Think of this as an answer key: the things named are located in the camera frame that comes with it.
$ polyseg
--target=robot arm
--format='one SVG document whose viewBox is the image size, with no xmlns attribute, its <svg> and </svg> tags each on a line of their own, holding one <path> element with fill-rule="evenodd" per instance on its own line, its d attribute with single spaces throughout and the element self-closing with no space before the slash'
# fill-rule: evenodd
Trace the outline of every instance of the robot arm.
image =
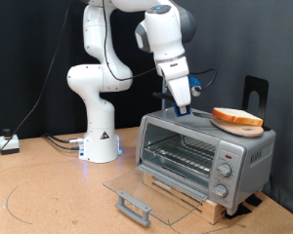
<svg viewBox="0 0 293 234">
<path fill-rule="evenodd" d="M 190 104 L 188 63 L 183 42 L 189 41 L 195 30 L 192 15 L 175 5 L 148 9 L 146 19 L 136 29 L 139 48 L 154 53 L 157 73 L 166 80 L 182 114 L 187 112 Z"/>
<path fill-rule="evenodd" d="M 79 158 L 105 163 L 117 158 L 118 137 L 114 130 L 114 107 L 100 93 L 128 90 L 132 85 L 131 70 L 115 54 L 109 17 L 115 9 L 125 12 L 146 11 L 136 35 L 139 47 L 154 53 L 157 73 L 164 77 L 176 103 L 185 113 L 190 103 L 188 65 L 183 43 L 195 33 L 195 20 L 169 0 L 81 0 L 89 4 L 84 12 L 83 33 L 86 52 L 100 64 L 71 67 L 68 86 L 84 100 L 88 129 L 79 145 Z"/>
</svg>

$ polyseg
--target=oven dial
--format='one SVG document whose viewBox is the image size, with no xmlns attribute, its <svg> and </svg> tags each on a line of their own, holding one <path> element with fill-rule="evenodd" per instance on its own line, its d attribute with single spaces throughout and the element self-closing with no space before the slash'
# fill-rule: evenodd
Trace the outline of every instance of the oven dial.
<svg viewBox="0 0 293 234">
<path fill-rule="evenodd" d="M 218 184 L 212 191 L 216 195 L 225 198 L 228 194 L 227 188 L 224 187 L 222 184 Z"/>
<path fill-rule="evenodd" d="M 222 164 L 217 168 L 218 172 L 224 176 L 228 177 L 231 175 L 231 167 L 228 164 Z"/>
</svg>

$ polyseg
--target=table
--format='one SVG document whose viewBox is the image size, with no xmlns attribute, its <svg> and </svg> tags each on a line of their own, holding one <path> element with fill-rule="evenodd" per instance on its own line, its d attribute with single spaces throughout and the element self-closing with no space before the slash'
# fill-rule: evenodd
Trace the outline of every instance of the table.
<svg viewBox="0 0 293 234">
<path fill-rule="evenodd" d="M 258 208 L 247 205 L 251 214 L 215 225 L 194 214 L 172 226 L 152 216 L 150 227 L 139 225 L 103 186 L 136 167 L 138 130 L 116 130 L 124 153 L 106 164 L 81 161 L 45 138 L 20 140 L 21 153 L 0 156 L 0 233 L 293 233 L 293 214 L 263 193 Z"/>
</svg>

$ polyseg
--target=toast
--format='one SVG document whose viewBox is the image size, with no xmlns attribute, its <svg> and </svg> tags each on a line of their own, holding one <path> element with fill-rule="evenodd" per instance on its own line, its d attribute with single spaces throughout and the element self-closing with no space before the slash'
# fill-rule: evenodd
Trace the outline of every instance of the toast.
<svg viewBox="0 0 293 234">
<path fill-rule="evenodd" d="M 254 126 L 262 126 L 264 121 L 244 110 L 218 108 L 213 109 L 212 114 L 219 119 L 234 122 L 237 124 L 246 124 Z"/>
</svg>

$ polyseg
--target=black cable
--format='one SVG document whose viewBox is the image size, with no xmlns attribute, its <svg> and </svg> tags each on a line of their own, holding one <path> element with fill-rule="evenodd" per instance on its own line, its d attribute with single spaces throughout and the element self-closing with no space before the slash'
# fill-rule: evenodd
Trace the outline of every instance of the black cable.
<svg viewBox="0 0 293 234">
<path fill-rule="evenodd" d="M 104 14 L 105 14 L 105 0 L 102 0 L 102 4 L 103 4 L 103 9 L 104 9 Z M 151 71 L 155 70 L 156 68 L 153 68 L 153 69 L 150 69 L 146 72 L 143 72 L 139 75 L 135 75 L 135 76 L 132 76 L 132 77 L 129 77 L 129 78 L 124 78 L 124 79 L 119 79 L 117 78 L 114 73 L 111 71 L 110 67 L 109 67 L 109 63 L 107 61 L 107 56 L 106 56 L 106 40 L 107 40 L 107 21 L 106 21 L 106 14 L 105 14 L 105 62 L 106 62 L 106 65 L 107 65 L 107 68 L 109 70 L 109 72 L 111 73 L 111 75 L 116 79 L 116 80 L 119 80 L 119 81 L 125 81 L 125 80 L 132 80 L 132 79 L 135 79 L 137 77 L 140 77 L 140 76 L 143 76 L 147 73 L 150 73 Z"/>
<path fill-rule="evenodd" d="M 212 80 L 203 88 L 203 89 L 199 89 L 198 87 L 196 87 L 195 89 L 198 91 L 198 92 L 202 92 L 204 90 L 206 90 L 208 87 L 211 86 L 211 84 L 213 84 L 213 82 L 215 81 L 216 79 L 216 76 L 217 76 L 217 70 L 213 69 L 213 68 L 210 68 L 208 70 L 205 70 L 205 71 L 201 71 L 201 72 L 190 72 L 189 74 L 192 74 L 192 75 L 201 75 L 201 74 L 205 74 L 209 71 L 214 71 L 214 76 L 212 78 Z"/>
<path fill-rule="evenodd" d="M 45 133 L 44 136 L 50 137 L 50 138 L 52 138 L 52 139 L 54 139 L 54 140 L 56 140 L 58 142 L 61 142 L 61 143 L 69 143 L 69 140 L 56 138 L 55 136 L 52 136 L 52 135 L 50 135 L 48 133 Z"/>
<path fill-rule="evenodd" d="M 55 61 L 56 55 L 57 55 L 58 50 L 59 50 L 59 46 L 60 46 L 60 42 L 61 42 L 61 38 L 62 38 L 62 34 L 63 34 L 63 29 L 64 29 L 64 26 L 65 26 L 65 24 L 66 24 L 67 14 L 68 14 L 68 10 L 69 10 L 69 7 L 70 7 L 71 2 L 72 2 L 72 0 L 69 1 L 68 6 L 67 6 L 67 8 L 66 8 L 65 18 L 64 18 L 64 22 L 63 22 L 62 29 L 61 29 L 61 33 L 60 33 L 60 38 L 59 38 L 58 46 L 57 46 L 57 48 L 56 48 L 55 54 L 53 55 L 53 58 L 52 58 L 52 61 L 51 61 L 51 64 L 50 64 L 50 68 L 49 68 L 49 71 L 48 71 L 48 73 L 47 73 L 47 77 L 46 77 L 45 82 L 44 82 L 44 84 L 43 84 L 42 90 L 41 90 L 41 92 L 40 92 L 39 98 L 38 98 L 38 100 L 36 101 L 35 105 L 32 107 L 32 109 L 29 111 L 29 113 L 26 115 L 26 117 L 21 121 L 21 123 L 18 125 L 18 127 L 14 130 L 12 136 L 14 136 L 14 135 L 18 132 L 18 130 L 19 130 L 19 128 L 21 127 L 21 125 L 22 125 L 22 124 L 26 121 L 26 119 L 31 115 L 31 113 L 32 113 L 32 112 L 34 111 L 34 109 L 37 107 L 37 105 L 38 105 L 38 103 L 39 103 L 39 101 L 40 101 L 40 99 L 41 99 L 41 97 L 42 97 L 42 95 L 43 95 L 43 92 L 44 92 L 44 90 L 45 90 L 45 88 L 46 88 L 47 81 L 48 81 L 48 79 L 49 79 L 49 75 L 50 75 L 50 72 L 51 72 L 51 68 L 52 68 L 52 66 L 53 66 L 53 63 L 54 63 L 54 61 Z M 5 146 L 10 142 L 11 139 L 12 139 L 12 138 L 10 138 L 10 139 L 9 139 L 9 140 L 3 145 L 3 147 L 0 149 L 0 154 L 1 154 L 2 150 L 5 148 Z"/>
<path fill-rule="evenodd" d="M 56 142 L 52 141 L 48 136 L 46 136 L 46 139 L 48 139 L 50 142 L 52 142 L 54 145 L 56 145 L 59 148 L 68 149 L 68 150 L 79 150 L 79 147 L 66 148 L 64 146 L 61 146 L 61 145 L 57 144 Z"/>
</svg>

